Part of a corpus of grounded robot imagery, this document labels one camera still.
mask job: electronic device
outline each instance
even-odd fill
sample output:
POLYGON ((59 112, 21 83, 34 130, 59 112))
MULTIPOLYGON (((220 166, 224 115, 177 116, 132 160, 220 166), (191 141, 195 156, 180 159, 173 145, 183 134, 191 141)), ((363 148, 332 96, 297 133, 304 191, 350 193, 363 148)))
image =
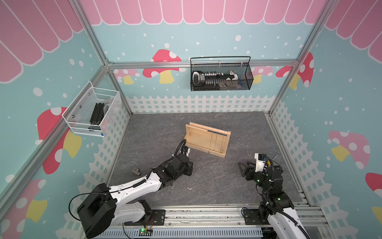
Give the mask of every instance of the electronic device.
POLYGON ((274 166, 276 157, 270 159, 266 154, 256 153, 256 163, 238 163, 241 176, 253 180, 256 189, 258 186, 262 189, 259 208, 241 210, 245 224, 270 224, 280 239, 310 239, 292 201, 282 190, 283 169, 280 165, 274 166))
POLYGON ((141 231, 141 236, 147 236, 150 235, 150 230, 147 229, 146 224, 150 220, 153 223, 156 222, 154 225, 163 225, 165 210, 151 210, 145 200, 127 203, 147 193, 173 185, 174 181, 182 175, 192 175, 193 163, 188 158, 189 148, 185 144, 186 139, 183 139, 171 158, 158 167, 150 169, 144 177, 111 187, 102 183, 90 193, 81 193, 73 197, 69 202, 69 213, 81 221, 86 237, 96 237, 109 226, 122 223, 126 226, 143 225, 144 230, 141 231), (88 196, 77 208, 78 219, 71 213, 70 205, 74 198, 81 195, 88 196))

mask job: light blue wall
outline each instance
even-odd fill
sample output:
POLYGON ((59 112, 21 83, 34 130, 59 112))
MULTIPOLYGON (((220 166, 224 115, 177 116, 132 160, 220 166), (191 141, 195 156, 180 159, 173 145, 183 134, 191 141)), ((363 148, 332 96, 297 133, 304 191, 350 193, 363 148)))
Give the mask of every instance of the light blue wall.
POLYGON ((51 108, 69 106, 101 66, 84 31, 74 33, 70 41, 60 44, 53 53, 46 53, 37 65, 24 66, 23 74, 15 81, 0 85, 3 102, 0 192, 8 185, 5 177, 16 175, 37 148, 39 115, 51 108), (35 88, 42 91, 41 96, 34 94, 35 88))
POLYGON ((320 34, 311 53, 315 69, 311 84, 305 88, 300 80, 296 91, 289 88, 276 118, 280 122, 280 113, 286 120, 294 120, 292 128, 298 127, 301 141, 308 143, 288 148, 307 193, 315 205, 323 207, 337 238, 381 238, 382 225, 372 207, 382 207, 382 198, 368 187, 365 175, 382 174, 382 65, 371 59, 367 50, 356 49, 349 39, 343 40, 327 29, 320 34), (370 145, 369 163, 359 169, 352 155, 343 162, 337 160, 332 148, 338 144, 330 140, 330 131, 363 135, 370 145), (314 163, 306 162, 305 154, 298 156, 303 148, 312 153, 314 163))

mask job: pink mushroom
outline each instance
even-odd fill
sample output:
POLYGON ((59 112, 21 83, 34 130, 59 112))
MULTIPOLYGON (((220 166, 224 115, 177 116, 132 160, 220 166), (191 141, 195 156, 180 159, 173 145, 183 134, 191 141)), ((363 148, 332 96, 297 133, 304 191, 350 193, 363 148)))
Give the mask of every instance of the pink mushroom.
POLYGON ((263 75, 271 76, 273 75, 272 67, 253 67, 252 68, 253 83, 258 84, 261 82, 261 77, 263 75))
POLYGON ((131 76, 141 76, 136 69, 116 69, 113 72, 118 82, 122 82, 123 79, 125 85, 134 84, 131 76))
MULTIPOLYGON (((157 51, 157 53, 155 53, 155 55, 150 61, 151 62, 180 62, 182 60, 175 53, 169 50, 160 49, 157 51)), ((172 70, 175 70, 178 72, 185 72, 186 68, 144 69, 143 75, 147 78, 151 78, 159 74, 160 75, 159 82, 161 84, 171 84, 174 82, 174 78, 171 74, 172 70)))
POLYGON ((334 142, 339 146, 332 148, 334 156, 341 162, 351 154, 359 169, 366 167, 370 158, 370 146, 365 136, 357 133, 330 131, 328 143, 334 142))
MULTIPOLYGON (((276 73, 276 76, 285 77, 289 74, 290 70, 291 70, 290 66, 285 66, 276 73)), ((292 82, 290 83, 290 88, 296 90, 297 83, 300 79, 302 79, 304 86, 308 87, 310 83, 312 82, 313 72, 314 72, 314 59, 313 59, 313 55, 309 52, 303 64, 301 65, 300 69, 298 70, 297 74, 295 75, 292 82)))
POLYGON ((35 196, 44 187, 45 179, 32 180, 1 222, 3 239, 19 239, 24 231, 25 220, 38 222, 44 213, 47 200, 36 201, 35 196))
POLYGON ((369 188, 382 197, 382 175, 370 172, 366 174, 365 180, 369 188))
MULTIPOLYGON (((36 140, 36 144, 40 144, 45 139, 54 125, 61 118, 61 113, 65 111, 65 109, 65 107, 52 108, 44 111, 37 118, 39 140, 36 140)), ((75 157, 79 148, 81 147, 81 142, 82 138, 80 136, 74 135, 69 131, 69 129, 67 129, 42 164, 44 172, 46 174, 52 174, 58 169, 61 163, 63 149, 66 149, 72 158, 75 157)))

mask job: black cable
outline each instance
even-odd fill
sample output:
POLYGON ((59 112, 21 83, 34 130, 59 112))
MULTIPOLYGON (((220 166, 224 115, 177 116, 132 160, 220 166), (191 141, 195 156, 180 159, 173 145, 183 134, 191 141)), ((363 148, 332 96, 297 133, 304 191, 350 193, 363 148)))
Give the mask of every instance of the black cable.
POLYGON ((126 234, 126 232, 125 232, 125 228, 123 227, 123 224, 124 224, 124 223, 122 223, 123 233, 124 233, 129 239, 132 239, 131 237, 129 237, 129 236, 126 234))

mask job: white picket fence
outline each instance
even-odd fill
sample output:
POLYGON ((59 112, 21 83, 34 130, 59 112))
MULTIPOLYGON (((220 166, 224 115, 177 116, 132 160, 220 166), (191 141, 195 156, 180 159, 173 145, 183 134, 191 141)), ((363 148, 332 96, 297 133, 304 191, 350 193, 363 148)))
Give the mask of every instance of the white picket fence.
POLYGON ((133 113, 136 114, 149 114, 149 113, 184 113, 184 112, 247 112, 247 111, 268 111, 275 100, 275 96, 268 98, 264 96, 260 98, 257 96, 253 98, 249 96, 245 98, 241 96, 238 98, 236 95, 232 98, 221 96, 215 98, 211 96, 207 98, 203 96, 199 98, 191 98, 188 96, 184 98, 180 96, 176 98, 156 98, 134 96, 132 99, 126 97, 129 107, 133 113))
POLYGON ((284 107, 285 102, 280 102, 275 109, 274 119, 279 133, 288 149, 289 157, 294 163, 294 167, 299 177, 303 181, 304 193, 313 202, 314 206, 320 206, 328 220, 333 233, 343 239, 349 236, 356 239, 358 229, 349 226, 346 221, 348 212, 340 210, 338 206, 339 197, 333 196, 330 192, 331 184, 325 183, 325 172, 320 172, 317 168, 318 161, 313 160, 313 152, 308 151, 308 143, 303 141, 303 135, 298 133, 295 121, 288 114, 288 107, 284 107))

